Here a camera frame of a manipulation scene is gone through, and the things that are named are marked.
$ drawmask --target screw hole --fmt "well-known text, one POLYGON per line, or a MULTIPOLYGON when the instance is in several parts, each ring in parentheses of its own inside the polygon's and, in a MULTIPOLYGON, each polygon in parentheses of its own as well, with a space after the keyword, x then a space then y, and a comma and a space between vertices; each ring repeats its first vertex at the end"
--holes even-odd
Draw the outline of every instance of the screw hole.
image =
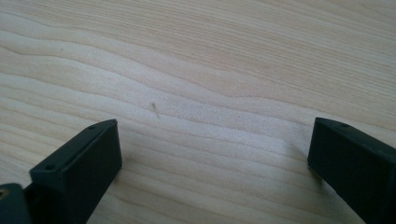
POLYGON ((50 164, 50 165, 46 165, 46 167, 44 169, 50 171, 50 170, 55 169, 55 167, 56 167, 55 164, 50 164))
POLYGON ((4 199, 9 194, 8 189, 0 189, 0 200, 4 199))

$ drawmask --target wooden table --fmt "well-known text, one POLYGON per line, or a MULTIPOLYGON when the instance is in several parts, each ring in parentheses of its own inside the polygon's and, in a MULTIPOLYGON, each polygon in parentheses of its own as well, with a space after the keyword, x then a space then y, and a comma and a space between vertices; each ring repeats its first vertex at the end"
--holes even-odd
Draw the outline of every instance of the wooden table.
POLYGON ((315 117, 396 147, 394 1, 0 1, 0 181, 117 119, 89 223, 362 223, 315 117))

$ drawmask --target light wooden surface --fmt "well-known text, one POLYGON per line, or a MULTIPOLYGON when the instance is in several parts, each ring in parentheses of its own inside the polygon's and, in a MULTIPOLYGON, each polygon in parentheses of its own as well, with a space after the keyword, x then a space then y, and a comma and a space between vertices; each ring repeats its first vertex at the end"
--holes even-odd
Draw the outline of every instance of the light wooden surface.
POLYGON ((306 167, 315 117, 396 147, 396 3, 0 0, 0 182, 119 121, 89 223, 362 223, 306 167))

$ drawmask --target wood grain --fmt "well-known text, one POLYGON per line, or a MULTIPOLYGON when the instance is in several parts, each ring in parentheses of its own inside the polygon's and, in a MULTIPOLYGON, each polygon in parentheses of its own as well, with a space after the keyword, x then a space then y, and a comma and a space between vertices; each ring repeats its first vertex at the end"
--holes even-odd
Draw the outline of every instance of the wood grain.
POLYGON ((117 119, 89 223, 362 223, 306 167, 315 117, 396 147, 396 4, 0 0, 1 183, 117 119))

